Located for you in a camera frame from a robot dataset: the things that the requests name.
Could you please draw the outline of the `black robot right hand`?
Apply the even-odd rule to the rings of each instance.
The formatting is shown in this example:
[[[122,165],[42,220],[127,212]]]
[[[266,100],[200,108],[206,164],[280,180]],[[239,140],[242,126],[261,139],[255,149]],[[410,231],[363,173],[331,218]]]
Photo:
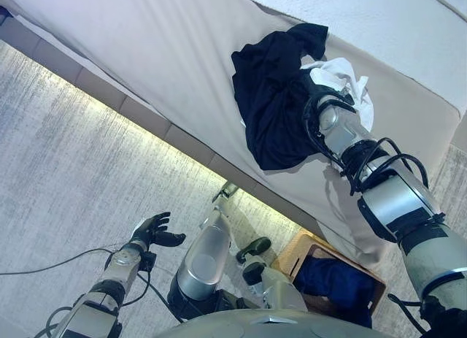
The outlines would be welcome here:
[[[343,95],[342,91],[337,91],[327,85],[318,85],[313,80],[309,81],[309,103],[317,113],[323,112],[328,107],[340,107],[352,113],[356,113],[355,103],[351,95]]]

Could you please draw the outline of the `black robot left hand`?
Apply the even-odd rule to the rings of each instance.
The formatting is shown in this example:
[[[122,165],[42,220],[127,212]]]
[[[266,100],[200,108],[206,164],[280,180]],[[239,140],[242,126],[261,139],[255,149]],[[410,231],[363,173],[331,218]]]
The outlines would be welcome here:
[[[163,247],[177,247],[181,245],[186,235],[168,232],[171,213],[162,212],[143,220],[133,231],[130,242],[138,242],[148,250],[152,244]]]

